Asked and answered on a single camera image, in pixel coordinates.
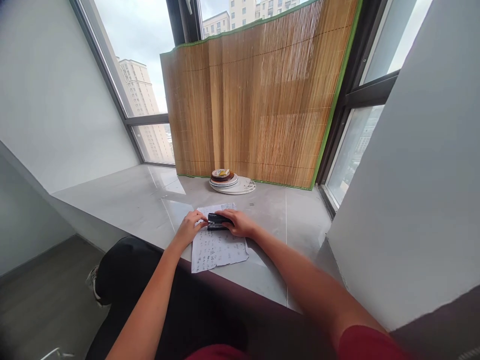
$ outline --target building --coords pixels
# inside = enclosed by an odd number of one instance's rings
[[[256,3],[256,0],[229,0],[232,30],[255,21]]]
[[[300,0],[230,0],[231,28],[239,28],[257,19],[281,14],[300,3]]]
[[[134,116],[160,114],[147,66],[131,59],[118,60],[120,78]],[[137,143],[147,162],[174,164],[170,126],[142,125],[133,128]]]
[[[267,19],[297,6],[300,0],[261,0],[255,6],[255,19]]]
[[[160,114],[147,66],[134,60],[118,61],[126,83],[128,101],[135,116]]]
[[[216,35],[230,31],[230,15],[227,11],[223,11],[212,16],[202,22],[203,38],[206,39],[211,35]]]

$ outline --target paper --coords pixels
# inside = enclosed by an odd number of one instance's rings
[[[209,213],[225,209],[237,208],[232,202],[199,207],[198,211],[208,218]],[[207,227],[204,227],[193,239],[191,272],[194,274],[217,266],[240,263],[248,258],[247,240],[244,237],[233,236],[229,230],[208,231]]]

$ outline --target marble countertop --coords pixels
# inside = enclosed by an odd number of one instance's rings
[[[257,182],[253,192],[226,195],[213,190],[207,178],[177,176],[171,167],[137,165],[52,196],[161,249],[169,245],[187,212],[234,202],[238,210],[342,281],[325,241],[331,220],[316,187],[307,191]],[[209,271],[296,310],[270,259],[253,241],[247,245],[247,261]],[[191,245],[182,258],[191,261]]]

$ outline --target shoe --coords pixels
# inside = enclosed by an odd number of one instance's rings
[[[85,283],[92,290],[93,296],[95,297],[95,301],[98,304],[98,306],[100,306],[101,308],[105,308],[105,307],[108,307],[110,304],[107,304],[104,301],[102,301],[102,298],[97,294],[95,290],[95,283],[97,281],[98,271],[99,271],[99,266],[97,265],[90,271],[90,273],[88,274],[85,280]]]

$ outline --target stack of plates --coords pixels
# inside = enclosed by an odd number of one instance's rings
[[[247,194],[256,188],[253,180],[225,169],[217,169],[211,173],[210,186],[219,193],[231,195]]]
[[[234,172],[230,172],[228,169],[217,169],[212,171],[210,176],[210,185],[212,188],[230,188],[238,182],[238,175]]]

